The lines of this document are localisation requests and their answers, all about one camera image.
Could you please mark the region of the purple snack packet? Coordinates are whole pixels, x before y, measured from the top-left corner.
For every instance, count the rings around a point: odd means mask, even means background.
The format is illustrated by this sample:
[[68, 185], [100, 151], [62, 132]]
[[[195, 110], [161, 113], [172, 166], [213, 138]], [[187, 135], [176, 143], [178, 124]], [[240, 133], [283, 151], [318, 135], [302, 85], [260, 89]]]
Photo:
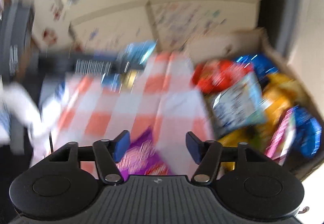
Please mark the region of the purple snack packet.
[[117, 164], [123, 179], [126, 181], [130, 175], [172, 175], [153, 143], [153, 132], [149, 127], [132, 142], [121, 161]]

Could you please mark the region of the yellow barcode snack packet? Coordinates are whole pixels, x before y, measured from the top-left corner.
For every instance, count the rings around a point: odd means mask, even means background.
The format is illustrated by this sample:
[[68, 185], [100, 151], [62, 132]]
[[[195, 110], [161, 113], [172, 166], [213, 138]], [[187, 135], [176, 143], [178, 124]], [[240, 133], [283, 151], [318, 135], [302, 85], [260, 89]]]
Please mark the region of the yellow barcode snack packet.
[[240, 142], [245, 142], [257, 150], [262, 150], [261, 138], [252, 126], [232, 131], [217, 141], [224, 147], [237, 147]]

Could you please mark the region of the light blue white packet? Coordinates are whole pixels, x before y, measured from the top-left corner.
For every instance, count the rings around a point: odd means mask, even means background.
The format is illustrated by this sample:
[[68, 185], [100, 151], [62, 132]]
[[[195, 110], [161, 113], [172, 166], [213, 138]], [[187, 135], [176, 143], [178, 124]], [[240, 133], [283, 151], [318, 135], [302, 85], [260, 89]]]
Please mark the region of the light blue white packet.
[[267, 121], [262, 107], [262, 90], [255, 73], [247, 74], [230, 88], [212, 96], [208, 103], [218, 137]]

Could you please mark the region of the light blue snack packet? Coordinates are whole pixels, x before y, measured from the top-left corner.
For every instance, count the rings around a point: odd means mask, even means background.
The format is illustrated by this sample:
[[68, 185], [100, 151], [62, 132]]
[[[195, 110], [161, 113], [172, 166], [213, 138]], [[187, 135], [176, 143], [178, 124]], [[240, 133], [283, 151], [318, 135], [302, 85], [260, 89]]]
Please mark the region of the light blue snack packet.
[[119, 71], [126, 73], [131, 70], [144, 70], [156, 45], [157, 42], [153, 40], [129, 44], [118, 54]]

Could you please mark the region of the red snack packet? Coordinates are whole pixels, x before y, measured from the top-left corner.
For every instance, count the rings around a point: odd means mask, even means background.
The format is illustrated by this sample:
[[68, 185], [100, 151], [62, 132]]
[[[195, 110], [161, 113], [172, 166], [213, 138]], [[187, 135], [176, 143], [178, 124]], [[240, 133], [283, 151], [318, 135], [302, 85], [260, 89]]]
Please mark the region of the red snack packet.
[[204, 94], [219, 93], [230, 88], [247, 74], [254, 72], [254, 66], [228, 59], [215, 59], [199, 63], [191, 78], [192, 84]]

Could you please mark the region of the pink snack packet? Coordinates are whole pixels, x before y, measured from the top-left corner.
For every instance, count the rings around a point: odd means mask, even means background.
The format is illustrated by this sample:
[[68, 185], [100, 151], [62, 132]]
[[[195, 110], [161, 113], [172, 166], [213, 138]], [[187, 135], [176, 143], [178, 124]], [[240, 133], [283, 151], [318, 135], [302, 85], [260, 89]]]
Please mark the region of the pink snack packet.
[[272, 135], [264, 154], [283, 166], [296, 136], [294, 109], [290, 108], [281, 115], [278, 126]]

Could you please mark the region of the orange-yellow snack packet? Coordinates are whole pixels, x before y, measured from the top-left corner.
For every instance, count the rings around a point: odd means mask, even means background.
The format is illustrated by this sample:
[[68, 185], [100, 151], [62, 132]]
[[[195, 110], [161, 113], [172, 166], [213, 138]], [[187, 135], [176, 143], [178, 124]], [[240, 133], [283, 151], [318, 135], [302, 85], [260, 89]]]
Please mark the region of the orange-yellow snack packet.
[[274, 134], [282, 113], [295, 105], [305, 106], [308, 96], [299, 81], [283, 73], [267, 74], [259, 83], [267, 122], [256, 128], [262, 138], [269, 139]]

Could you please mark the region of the dark blue snack packet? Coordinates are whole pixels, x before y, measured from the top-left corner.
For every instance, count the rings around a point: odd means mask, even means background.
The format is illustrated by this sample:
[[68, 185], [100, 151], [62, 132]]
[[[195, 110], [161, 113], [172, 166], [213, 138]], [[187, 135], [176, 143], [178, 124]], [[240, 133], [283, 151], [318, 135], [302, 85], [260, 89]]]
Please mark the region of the dark blue snack packet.
[[263, 53], [246, 54], [239, 56], [234, 62], [240, 64], [245, 70], [254, 71], [258, 79], [268, 74], [277, 73], [278, 69]]

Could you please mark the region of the beige sticker cabinet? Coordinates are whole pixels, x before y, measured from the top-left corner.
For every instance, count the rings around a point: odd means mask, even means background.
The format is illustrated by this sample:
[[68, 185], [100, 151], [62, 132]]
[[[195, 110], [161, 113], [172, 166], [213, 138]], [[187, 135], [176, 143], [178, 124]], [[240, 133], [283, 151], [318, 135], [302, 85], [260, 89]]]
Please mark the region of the beige sticker cabinet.
[[251, 30], [261, 0], [63, 0], [69, 34], [82, 50], [119, 51], [156, 40], [177, 50], [195, 37]]

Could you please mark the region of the checkered orange white tablecloth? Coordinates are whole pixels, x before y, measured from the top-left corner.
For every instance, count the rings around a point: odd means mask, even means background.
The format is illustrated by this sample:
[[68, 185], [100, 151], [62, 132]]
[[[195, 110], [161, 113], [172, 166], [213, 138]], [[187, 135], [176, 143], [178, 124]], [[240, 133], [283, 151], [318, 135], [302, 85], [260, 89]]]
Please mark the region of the checkered orange white tablecloth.
[[149, 58], [130, 91], [112, 92], [99, 78], [73, 75], [68, 107], [52, 130], [52, 137], [37, 146], [32, 163], [38, 163], [68, 142], [90, 146], [113, 139], [124, 130], [137, 140], [153, 131], [153, 143], [172, 173], [192, 176], [197, 165], [186, 147], [186, 133], [201, 140], [213, 138], [203, 97], [191, 83], [193, 65], [182, 53], [164, 52]]

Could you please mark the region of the white milk cardboard box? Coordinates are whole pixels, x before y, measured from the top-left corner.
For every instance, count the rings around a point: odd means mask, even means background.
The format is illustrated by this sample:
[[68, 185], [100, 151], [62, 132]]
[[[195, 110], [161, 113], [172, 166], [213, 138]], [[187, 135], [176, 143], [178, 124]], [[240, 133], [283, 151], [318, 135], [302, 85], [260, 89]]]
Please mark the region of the white milk cardboard box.
[[197, 37], [184, 51], [217, 137], [251, 127], [255, 147], [300, 180], [323, 164], [323, 115], [264, 30]]

